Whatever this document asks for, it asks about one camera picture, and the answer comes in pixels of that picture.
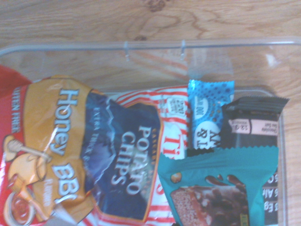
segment snack food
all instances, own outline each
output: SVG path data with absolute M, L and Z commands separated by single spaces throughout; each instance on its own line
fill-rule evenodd
M 203 82 L 190 80 L 189 103 L 192 109 L 192 145 L 208 149 L 220 146 L 222 105 L 234 97 L 234 81 Z
M 157 164 L 160 152 L 184 157 L 187 88 L 155 89 L 125 108 L 69 76 L 19 78 L 0 86 L 0 224 L 174 222 Z
M 8 71 L 1 67 L 4 83 Z M 91 88 L 65 76 L 30 84 L 18 74 L 13 82 L 0 96 L 0 224 L 94 222 L 94 188 L 85 190 L 80 159 Z
M 277 161 L 277 147 L 215 148 L 214 153 L 183 160 L 161 155 L 158 174 L 178 224 L 260 226 L 264 222 L 261 187 Z M 175 173 L 182 175 L 178 183 L 171 179 Z
M 111 98 L 126 108 L 131 108 L 138 103 L 155 106 L 162 121 L 160 144 L 158 144 L 160 152 L 172 159 L 184 158 L 190 123 L 187 86 L 137 90 L 117 94 Z M 174 222 L 174 219 L 157 176 L 146 224 L 170 225 L 170 222 Z
M 222 106 L 222 148 L 277 146 L 280 114 L 288 99 L 278 97 L 242 97 Z M 265 225 L 278 223 L 277 171 L 262 187 Z

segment honey dipper illustration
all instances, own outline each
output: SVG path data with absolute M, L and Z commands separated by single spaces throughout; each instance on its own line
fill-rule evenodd
M 47 220 L 50 216 L 45 213 L 42 206 L 32 197 L 32 195 L 28 192 L 26 185 L 24 184 L 24 180 L 17 174 L 15 174 L 8 181 L 8 188 L 13 190 L 18 197 L 24 199 L 29 204 L 34 206 L 35 210 L 39 213 L 40 217 L 43 220 Z
M 5 161 L 12 161 L 8 170 L 8 188 L 31 204 L 43 220 L 50 216 L 42 205 L 29 193 L 27 185 L 43 180 L 47 173 L 47 163 L 52 157 L 48 154 L 26 147 L 14 136 L 6 136 L 3 142 Z

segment clear plastic container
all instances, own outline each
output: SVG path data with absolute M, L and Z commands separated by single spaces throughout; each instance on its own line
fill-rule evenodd
M 19 71 L 32 81 L 55 74 L 72 75 L 108 95 L 187 84 L 191 78 L 235 80 L 236 98 L 277 94 L 291 98 L 289 105 L 296 108 L 300 107 L 297 83 L 301 69 L 300 44 L 298 38 L 26 44 L 0 49 L 0 64 Z M 298 120 L 297 114 L 289 118 L 296 123 Z M 278 222 L 280 226 L 286 226 L 282 116 L 279 123 Z M 294 131 L 286 132 L 293 136 Z

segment candy bar wrapper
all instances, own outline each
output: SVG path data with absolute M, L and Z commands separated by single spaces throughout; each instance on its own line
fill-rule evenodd
M 192 111 L 192 146 L 208 149 L 220 146 L 222 105 L 234 97 L 234 81 L 203 82 L 190 80 L 189 103 Z
M 222 106 L 222 148 L 277 146 L 279 116 L 288 99 L 279 97 L 242 97 Z M 278 223 L 277 171 L 262 188 L 265 225 Z
M 278 148 L 215 148 L 183 160 L 160 156 L 158 174 L 181 226 L 263 226 L 262 185 L 275 172 Z

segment wood grain surface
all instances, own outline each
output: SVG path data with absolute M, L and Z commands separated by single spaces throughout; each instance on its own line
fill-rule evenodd
M 76 42 L 76 41 L 148 41 L 148 40 L 197 40 L 213 38 L 246 38 L 273 36 L 301 36 L 301 1 L 299 0 L 73 0 L 73 1 L 1 1 L 0 2 L 0 48 L 9 44 L 25 42 Z M 220 56 L 221 52 L 210 52 Z M 12 59 L 6 57 L 2 63 L 18 68 L 24 74 L 31 74 L 33 79 L 40 74 L 30 70 L 30 63 L 35 60 L 51 59 L 43 62 L 38 70 L 44 77 L 56 73 L 52 66 L 60 61 L 59 72 L 65 72 L 70 62 L 77 67 L 66 70 L 88 85 L 102 83 L 102 88 L 110 90 L 114 81 L 120 84 L 135 85 L 137 88 L 152 87 L 154 82 L 160 85 L 176 84 L 185 81 L 187 67 L 195 53 L 187 52 L 184 62 L 171 64 L 178 68 L 171 70 L 170 65 L 158 69 L 158 53 L 153 56 L 144 51 L 131 53 L 131 63 L 125 65 L 120 57 L 108 55 L 108 67 L 96 67 L 94 52 L 81 55 L 66 53 L 58 56 L 49 52 L 47 55 L 27 55 Z M 288 220 L 290 226 L 301 225 L 301 48 L 300 47 L 261 47 L 227 50 L 231 58 L 231 67 L 225 71 L 230 79 L 236 79 L 238 86 L 264 86 L 277 95 L 290 98 L 284 111 L 286 138 L 286 169 L 288 191 Z M 153 64 L 144 62 L 151 59 Z M 112 60 L 120 61 L 124 70 L 110 66 Z M 131 64 L 141 68 L 131 69 Z M 90 66 L 105 76 L 97 77 L 86 74 Z M 204 80 L 223 80 L 224 74 L 212 70 L 211 65 L 203 64 Z M 150 80 L 143 70 L 151 69 L 154 73 Z

